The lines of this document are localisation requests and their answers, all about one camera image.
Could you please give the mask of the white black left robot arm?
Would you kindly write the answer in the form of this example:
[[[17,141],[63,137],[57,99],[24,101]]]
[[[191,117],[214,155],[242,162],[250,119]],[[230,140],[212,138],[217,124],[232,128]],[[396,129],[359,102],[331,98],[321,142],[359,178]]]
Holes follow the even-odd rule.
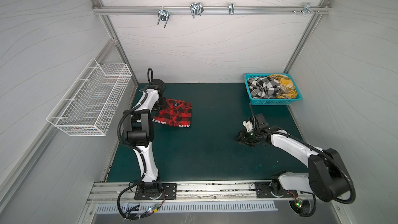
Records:
[[[142,177],[138,182],[141,194],[154,199],[162,193],[162,185],[152,150],[154,126],[151,112],[159,110],[165,102],[164,82],[151,79],[141,92],[138,103],[123,112],[117,134],[119,141],[133,149],[137,156]]]

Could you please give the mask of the red black plaid shirt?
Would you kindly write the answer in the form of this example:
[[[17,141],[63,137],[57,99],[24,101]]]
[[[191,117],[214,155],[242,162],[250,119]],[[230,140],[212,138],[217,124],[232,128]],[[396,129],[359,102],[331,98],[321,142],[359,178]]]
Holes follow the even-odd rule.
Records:
[[[190,102],[167,99],[166,107],[157,112],[152,121],[171,127],[189,128],[192,121],[192,104]]]

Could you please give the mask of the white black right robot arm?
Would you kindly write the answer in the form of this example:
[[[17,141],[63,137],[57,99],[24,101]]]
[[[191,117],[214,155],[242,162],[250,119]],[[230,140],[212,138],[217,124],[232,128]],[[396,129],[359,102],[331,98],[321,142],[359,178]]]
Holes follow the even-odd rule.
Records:
[[[312,194],[324,202],[336,201],[351,204],[356,190],[340,154],[334,149],[322,149],[292,136],[284,129],[270,126],[262,114],[243,121],[243,129],[235,140],[254,147],[266,143],[295,157],[308,169],[305,173],[281,172],[270,184],[271,192],[282,197],[286,191]]]

